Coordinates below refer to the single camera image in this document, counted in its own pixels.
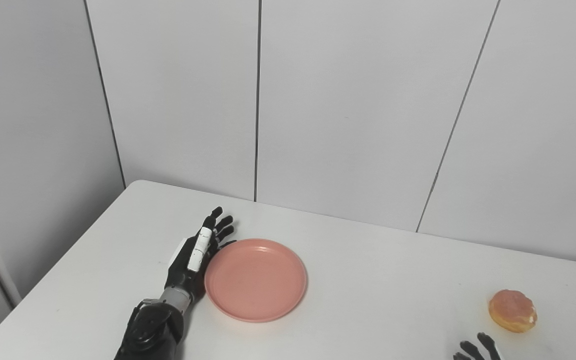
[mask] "robotic hand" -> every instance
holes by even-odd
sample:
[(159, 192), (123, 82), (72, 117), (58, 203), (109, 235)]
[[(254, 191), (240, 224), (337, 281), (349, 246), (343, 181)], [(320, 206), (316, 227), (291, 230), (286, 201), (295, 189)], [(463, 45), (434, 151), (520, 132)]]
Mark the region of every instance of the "robotic hand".
[(164, 292), (158, 299), (145, 299), (132, 311), (115, 360), (173, 360), (184, 335), (184, 314), (206, 292), (204, 275), (208, 263), (234, 241), (222, 243), (233, 234), (232, 216), (221, 207), (206, 217), (201, 229), (185, 240), (168, 268)]
[[(486, 333), (480, 332), (477, 334), (477, 339), (481, 344), (486, 348), (488, 353), (490, 354), (490, 360), (503, 360), (497, 346), (495, 345), (495, 340), (492, 337), (486, 335)], [(480, 353), (479, 349), (475, 344), (470, 341), (462, 341), (460, 342), (459, 346), (465, 351), (468, 355), (470, 355), (473, 360), (486, 360), (482, 353)], [(453, 360), (471, 360), (470, 357), (462, 354), (461, 352), (455, 353), (452, 356)]]

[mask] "robotic arm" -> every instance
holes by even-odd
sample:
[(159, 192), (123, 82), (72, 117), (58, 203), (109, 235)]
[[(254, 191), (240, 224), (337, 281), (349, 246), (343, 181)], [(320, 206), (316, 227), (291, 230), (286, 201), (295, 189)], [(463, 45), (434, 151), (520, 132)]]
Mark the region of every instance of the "robotic arm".
[(206, 217), (196, 235), (185, 244), (168, 268), (164, 291), (158, 299), (145, 299), (132, 311), (115, 360), (173, 360), (184, 335), (184, 315), (201, 299), (208, 263), (233, 241), (221, 243), (233, 234), (232, 216), (224, 217), (221, 207)]

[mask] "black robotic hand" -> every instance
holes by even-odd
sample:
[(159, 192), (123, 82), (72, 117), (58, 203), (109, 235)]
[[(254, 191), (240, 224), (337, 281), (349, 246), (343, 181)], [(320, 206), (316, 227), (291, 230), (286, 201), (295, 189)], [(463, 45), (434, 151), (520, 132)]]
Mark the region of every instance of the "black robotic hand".
[[(213, 259), (217, 251), (234, 242), (232, 240), (222, 243), (222, 240), (235, 231), (231, 215), (224, 217), (217, 223), (217, 218), (221, 216), (222, 212), (224, 210), (222, 210), (221, 206), (213, 210), (210, 216), (204, 220), (201, 229), (193, 237), (188, 237), (185, 240), (181, 251), (179, 251), (179, 254), (168, 268), (164, 288), (176, 287), (184, 289), (192, 296), (190, 300), (193, 303), (204, 296), (206, 292), (204, 289), (204, 276), (206, 275), (208, 263)], [(204, 248), (201, 248), (202, 240), (207, 243)]]
[[(477, 339), (490, 354), (490, 360), (503, 360), (497, 349), (495, 340), (493, 340), (492, 337), (486, 335), (486, 333), (480, 332), (477, 334)], [(477, 348), (477, 346), (475, 346), (475, 344), (472, 342), (462, 341), (460, 342), (459, 346), (463, 351), (470, 355), (472, 359), (462, 354), (461, 352), (458, 352), (452, 356), (453, 360), (486, 360), (486, 358), (482, 356), (482, 353), (480, 353), (480, 350)]]
[(164, 292), (158, 299), (145, 299), (132, 311), (115, 360), (173, 360), (184, 335), (184, 314), (201, 299), (208, 263), (235, 231), (232, 216), (221, 207), (206, 217), (199, 231), (185, 240), (168, 268)]

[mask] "white table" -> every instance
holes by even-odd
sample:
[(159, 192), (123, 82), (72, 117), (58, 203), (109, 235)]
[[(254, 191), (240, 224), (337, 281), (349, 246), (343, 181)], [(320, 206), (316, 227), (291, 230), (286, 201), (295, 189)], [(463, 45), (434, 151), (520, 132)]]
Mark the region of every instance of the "white table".
[[(0, 360), (112, 359), (133, 307), (162, 292), (174, 249), (219, 205), (237, 221), (234, 239), (294, 250), (308, 290), (269, 323), (202, 299), (186, 360), (450, 360), (479, 331), (508, 360), (576, 359), (576, 262), (137, 181), (3, 321)], [(535, 302), (533, 330), (491, 321), (500, 289)]]

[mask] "pink plate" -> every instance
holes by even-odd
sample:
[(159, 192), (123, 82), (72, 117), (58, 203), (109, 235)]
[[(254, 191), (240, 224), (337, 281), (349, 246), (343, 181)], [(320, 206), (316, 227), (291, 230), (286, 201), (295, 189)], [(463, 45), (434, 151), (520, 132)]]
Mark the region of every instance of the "pink plate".
[(300, 258), (267, 239), (229, 244), (212, 258), (205, 276), (212, 303), (246, 322), (274, 321), (288, 314), (302, 300), (306, 282)]

